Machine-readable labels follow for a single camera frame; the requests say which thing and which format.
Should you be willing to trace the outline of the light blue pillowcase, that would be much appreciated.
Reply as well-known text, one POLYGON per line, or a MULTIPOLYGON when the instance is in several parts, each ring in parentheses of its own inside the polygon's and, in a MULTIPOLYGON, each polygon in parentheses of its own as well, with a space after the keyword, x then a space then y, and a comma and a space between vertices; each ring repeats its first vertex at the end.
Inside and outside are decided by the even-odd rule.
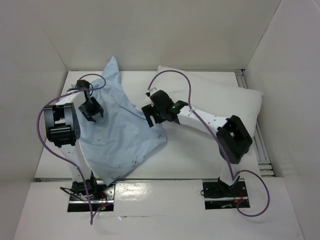
POLYGON ((144 114, 131 103, 120 84, 117 60, 112 57, 102 72, 102 78, 92 82, 92 96, 102 106, 103 115, 95 121, 85 119, 76 110, 80 125, 80 146, 89 167, 110 185, 124 178, 158 146, 166 143, 162 126, 149 127, 144 114))

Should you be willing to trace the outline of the white pillow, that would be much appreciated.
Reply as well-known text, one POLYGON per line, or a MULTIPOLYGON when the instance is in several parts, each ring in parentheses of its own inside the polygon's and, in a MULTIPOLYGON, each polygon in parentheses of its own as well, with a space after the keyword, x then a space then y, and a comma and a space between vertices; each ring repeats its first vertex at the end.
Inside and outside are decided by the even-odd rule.
POLYGON ((191 85, 191 106, 221 117, 238 116, 251 137, 254 137, 257 118, 261 110, 263 93, 258 90, 228 86, 197 73, 159 66, 158 77, 151 84, 152 88, 163 90, 174 101, 188 101, 191 85))

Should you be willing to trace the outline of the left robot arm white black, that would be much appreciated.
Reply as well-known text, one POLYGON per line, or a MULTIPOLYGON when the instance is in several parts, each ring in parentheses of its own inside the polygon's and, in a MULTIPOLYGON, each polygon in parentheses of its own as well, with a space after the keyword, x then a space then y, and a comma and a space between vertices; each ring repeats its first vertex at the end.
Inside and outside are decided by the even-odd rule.
POLYGON ((80 79, 74 88, 67 91, 69 95, 44 107, 46 137, 69 163, 72 174, 71 191, 88 200, 97 197, 99 187, 80 146, 81 126, 77 110, 86 121, 93 123, 96 115, 104 115, 103 107, 91 94, 92 88, 91 83, 80 79))

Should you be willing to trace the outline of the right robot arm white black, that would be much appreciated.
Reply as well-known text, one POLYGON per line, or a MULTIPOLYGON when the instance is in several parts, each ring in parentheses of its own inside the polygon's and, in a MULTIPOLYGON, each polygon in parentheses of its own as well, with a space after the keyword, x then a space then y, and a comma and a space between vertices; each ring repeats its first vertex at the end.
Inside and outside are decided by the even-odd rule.
POLYGON ((149 127, 171 122, 207 133, 216 141, 221 157, 225 160, 218 178, 218 190, 230 196, 240 178, 240 162, 249 151, 253 140, 242 120, 236 116, 222 117, 192 108, 189 102, 173 102, 163 90, 148 90, 150 103, 141 108, 149 127))

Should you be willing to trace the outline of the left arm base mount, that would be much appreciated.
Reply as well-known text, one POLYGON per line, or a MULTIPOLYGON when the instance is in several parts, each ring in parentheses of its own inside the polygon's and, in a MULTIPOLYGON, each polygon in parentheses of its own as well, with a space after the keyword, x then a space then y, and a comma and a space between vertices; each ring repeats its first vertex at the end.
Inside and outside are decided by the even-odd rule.
MULTIPOLYGON (((76 194, 73 188, 60 187, 64 193, 69 195, 67 212, 80 213, 89 212, 88 199, 82 193, 76 194)), ((98 209, 100 212, 113 212, 116 184, 105 185, 101 180, 97 181, 96 193, 92 193, 89 198, 91 201, 92 211, 95 213, 98 209)))

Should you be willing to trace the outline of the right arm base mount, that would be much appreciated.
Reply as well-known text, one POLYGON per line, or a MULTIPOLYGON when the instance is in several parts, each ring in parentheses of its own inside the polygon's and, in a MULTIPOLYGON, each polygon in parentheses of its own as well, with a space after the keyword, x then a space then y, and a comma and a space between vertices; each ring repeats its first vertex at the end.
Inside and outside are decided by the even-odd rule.
POLYGON ((224 188, 218 180, 204 180, 200 194, 204 198, 206 210, 225 210, 250 208, 247 186, 243 179, 239 180, 232 189, 224 188))

